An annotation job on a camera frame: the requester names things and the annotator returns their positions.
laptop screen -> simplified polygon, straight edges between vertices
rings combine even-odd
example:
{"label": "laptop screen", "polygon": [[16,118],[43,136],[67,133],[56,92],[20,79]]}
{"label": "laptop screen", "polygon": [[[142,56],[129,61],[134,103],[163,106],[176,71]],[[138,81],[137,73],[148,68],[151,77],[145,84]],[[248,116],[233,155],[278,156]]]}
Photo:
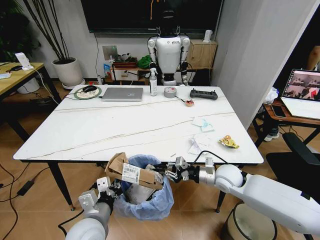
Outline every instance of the laptop screen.
{"label": "laptop screen", "polygon": [[293,69],[282,97],[320,102],[320,71]]}

television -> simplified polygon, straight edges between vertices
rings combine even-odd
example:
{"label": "television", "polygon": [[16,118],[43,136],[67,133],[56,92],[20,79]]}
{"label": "television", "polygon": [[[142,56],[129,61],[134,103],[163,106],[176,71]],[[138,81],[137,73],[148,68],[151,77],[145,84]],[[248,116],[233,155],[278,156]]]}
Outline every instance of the television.
{"label": "television", "polygon": [[156,34],[164,10],[173,10],[180,33],[215,31],[223,0],[81,0],[90,33]]}

silver laptop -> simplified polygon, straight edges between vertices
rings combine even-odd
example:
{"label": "silver laptop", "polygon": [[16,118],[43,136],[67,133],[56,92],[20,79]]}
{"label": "silver laptop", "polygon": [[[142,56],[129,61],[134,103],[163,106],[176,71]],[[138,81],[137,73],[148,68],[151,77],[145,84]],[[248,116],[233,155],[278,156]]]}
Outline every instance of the silver laptop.
{"label": "silver laptop", "polygon": [[281,100],[292,116],[320,119],[320,71],[293,69]]}
{"label": "silver laptop", "polygon": [[105,102],[142,101],[142,87],[108,87],[102,97]]}

potted plant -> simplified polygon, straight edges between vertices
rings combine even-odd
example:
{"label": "potted plant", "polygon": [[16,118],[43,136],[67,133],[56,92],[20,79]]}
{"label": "potted plant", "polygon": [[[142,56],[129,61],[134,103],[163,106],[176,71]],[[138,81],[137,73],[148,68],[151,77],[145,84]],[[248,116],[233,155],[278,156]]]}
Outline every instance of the potted plant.
{"label": "potted plant", "polygon": [[16,0],[2,0],[0,9],[0,62],[16,62],[15,53],[31,56],[33,43],[29,20]]}
{"label": "potted plant", "polygon": [[60,30],[54,0],[47,0],[46,4],[44,0],[23,0],[23,2],[57,56],[52,65],[62,86],[65,89],[72,89],[84,83],[78,60],[69,56],[68,47]]}

wall socket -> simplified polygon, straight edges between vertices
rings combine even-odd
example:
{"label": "wall socket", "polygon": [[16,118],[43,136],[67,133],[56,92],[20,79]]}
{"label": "wall socket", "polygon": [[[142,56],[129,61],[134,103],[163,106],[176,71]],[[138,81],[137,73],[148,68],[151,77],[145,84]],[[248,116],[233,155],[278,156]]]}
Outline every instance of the wall socket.
{"label": "wall socket", "polygon": [[113,59],[118,59],[118,50],[117,46],[102,46],[104,60],[110,60],[110,55],[112,55]]}

